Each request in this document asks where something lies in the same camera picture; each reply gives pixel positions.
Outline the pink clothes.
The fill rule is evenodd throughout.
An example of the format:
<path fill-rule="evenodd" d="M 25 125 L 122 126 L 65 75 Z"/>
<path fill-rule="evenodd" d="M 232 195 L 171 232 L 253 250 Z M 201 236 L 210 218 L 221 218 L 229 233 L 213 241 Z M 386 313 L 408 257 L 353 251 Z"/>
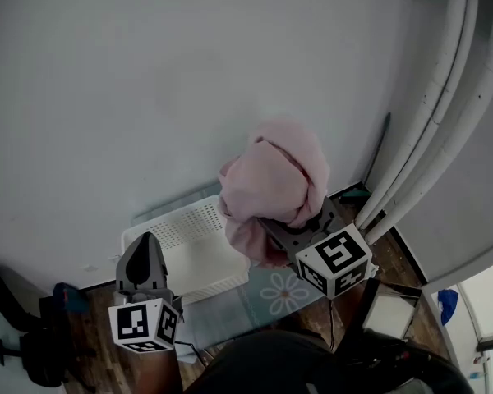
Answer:
<path fill-rule="evenodd" d="M 219 208 L 230 245 L 261 267 L 288 263 L 262 218 L 298 229 L 322 207 L 329 164 L 317 136 L 291 117 L 259 124 L 243 154 L 219 171 Z"/>

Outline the person's right forearm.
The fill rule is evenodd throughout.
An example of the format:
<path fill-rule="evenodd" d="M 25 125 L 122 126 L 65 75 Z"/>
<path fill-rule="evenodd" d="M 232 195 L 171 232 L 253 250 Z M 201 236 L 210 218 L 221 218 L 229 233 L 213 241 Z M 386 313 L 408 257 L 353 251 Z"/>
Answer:
<path fill-rule="evenodd" d="M 366 285 L 359 283 L 334 298 L 334 308 L 344 328 L 343 338 L 336 350 L 343 350 L 357 342 L 362 335 L 359 308 Z"/>

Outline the black office chair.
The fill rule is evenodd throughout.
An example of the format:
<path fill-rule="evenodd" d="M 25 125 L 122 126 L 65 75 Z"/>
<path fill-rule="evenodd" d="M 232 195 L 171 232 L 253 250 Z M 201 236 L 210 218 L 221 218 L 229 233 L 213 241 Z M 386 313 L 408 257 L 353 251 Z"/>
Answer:
<path fill-rule="evenodd" d="M 57 388 L 67 382 L 67 366 L 55 345 L 52 332 L 41 319 L 28 313 L 0 276 L 0 314 L 20 333 L 18 347 L 9 347 L 0 339 L 0 365 L 17 358 L 29 380 L 41 387 Z"/>

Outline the white plastic laundry basket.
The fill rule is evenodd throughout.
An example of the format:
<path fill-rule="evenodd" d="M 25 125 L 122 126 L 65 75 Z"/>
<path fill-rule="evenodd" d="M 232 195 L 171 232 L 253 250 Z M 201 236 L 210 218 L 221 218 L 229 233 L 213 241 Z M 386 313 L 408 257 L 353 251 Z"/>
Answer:
<path fill-rule="evenodd" d="M 152 233 L 163 251 L 168 288 L 189 305 L 249 280 L 250 260 L 228 243 L 225 224 L 219 197 L 211 195 L 126 229 L 122 250 Z"/>

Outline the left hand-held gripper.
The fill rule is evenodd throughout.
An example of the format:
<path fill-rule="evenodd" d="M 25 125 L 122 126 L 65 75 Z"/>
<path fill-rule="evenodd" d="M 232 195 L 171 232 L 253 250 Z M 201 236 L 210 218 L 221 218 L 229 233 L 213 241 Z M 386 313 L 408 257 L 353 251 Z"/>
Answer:
<path fill-rule="evenodd" d="M 118 290 L 108 308 L 113 342 L 137 354 L 173 350 L 181 323 L 181 297 L 167 287 L 168 270 L 159 240 L 148 233 L 153 289 L 136 289 L 147 281 L 147 237 L 133 241 L 116 267 Z"/>

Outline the black chest-mounted screen device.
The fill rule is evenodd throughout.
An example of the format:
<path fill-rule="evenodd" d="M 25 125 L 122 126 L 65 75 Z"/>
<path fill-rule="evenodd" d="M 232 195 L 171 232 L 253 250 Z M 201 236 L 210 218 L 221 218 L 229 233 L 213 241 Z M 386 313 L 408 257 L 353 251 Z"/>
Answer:
<path fill-rule="evenodd" d="M 404 339 L 417 312 L 422 290 L 369 278 L 363 295 L 362 329 Z"/>

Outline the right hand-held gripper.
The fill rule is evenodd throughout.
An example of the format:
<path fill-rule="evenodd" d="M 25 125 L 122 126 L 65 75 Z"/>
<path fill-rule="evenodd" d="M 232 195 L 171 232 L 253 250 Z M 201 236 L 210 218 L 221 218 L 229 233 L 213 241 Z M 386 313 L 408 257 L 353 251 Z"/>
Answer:
<path fill-rule="evenodd" d="M 299 277 L 330 300 L 371 276 L 369 245 L 354 224 L 344 227 L 344 220 L 328 197 L 321 206 L 319 225 L 322 232 L 333 234 L 300 252 L 301 238 L 293 229 L 273 219 L 259 218 L 258 222 L 272 245 L 283 251 L 290 263 L 296 261 Z"/>

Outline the blue cloth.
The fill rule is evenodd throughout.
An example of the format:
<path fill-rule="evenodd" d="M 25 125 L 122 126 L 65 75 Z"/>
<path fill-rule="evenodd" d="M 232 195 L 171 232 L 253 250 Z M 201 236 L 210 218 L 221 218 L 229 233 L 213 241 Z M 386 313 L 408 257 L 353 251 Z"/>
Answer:
<path fill-rule="evenodd" d="M 437 293 L 437 303 L 440 307 L 440 322 L 445 326 L 453 317 L 457 308 L 459 293 L 453 289 L 440 290 Z"/>

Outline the dark blue waste bin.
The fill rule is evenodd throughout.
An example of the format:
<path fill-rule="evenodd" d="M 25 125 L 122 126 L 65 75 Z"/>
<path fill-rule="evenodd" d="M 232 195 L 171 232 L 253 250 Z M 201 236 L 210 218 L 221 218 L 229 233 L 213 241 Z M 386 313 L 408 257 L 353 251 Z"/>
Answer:
<path fill-rule="evenodd" d="M 85 314 L 89 311 L 87 296 L 72 285 L 57 283 L 53 288 L 53 307 L 67 313 Z"/>

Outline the person's dark clothed torso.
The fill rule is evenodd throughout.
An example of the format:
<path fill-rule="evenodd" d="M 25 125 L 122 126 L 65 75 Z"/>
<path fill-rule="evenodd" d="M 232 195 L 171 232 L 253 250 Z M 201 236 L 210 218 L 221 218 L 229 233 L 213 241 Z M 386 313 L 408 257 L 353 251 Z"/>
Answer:
<path fill-rule="evenodd" d="M 224 347 L 186 394 L 474 394 L 446 359 L 373 331 L 331 352 L 313 337 L 267 331 Z"/>

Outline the person's left forearm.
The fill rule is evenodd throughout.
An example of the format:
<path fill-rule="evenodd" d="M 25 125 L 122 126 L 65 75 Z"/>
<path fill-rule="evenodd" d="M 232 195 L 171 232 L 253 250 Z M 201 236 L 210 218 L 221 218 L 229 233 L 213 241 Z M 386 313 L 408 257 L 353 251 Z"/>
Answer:
<path fill-rule="evenodd" d="M 182 378 L 173 350 L 145 355 L 135 394 L 182 394 Z"/>

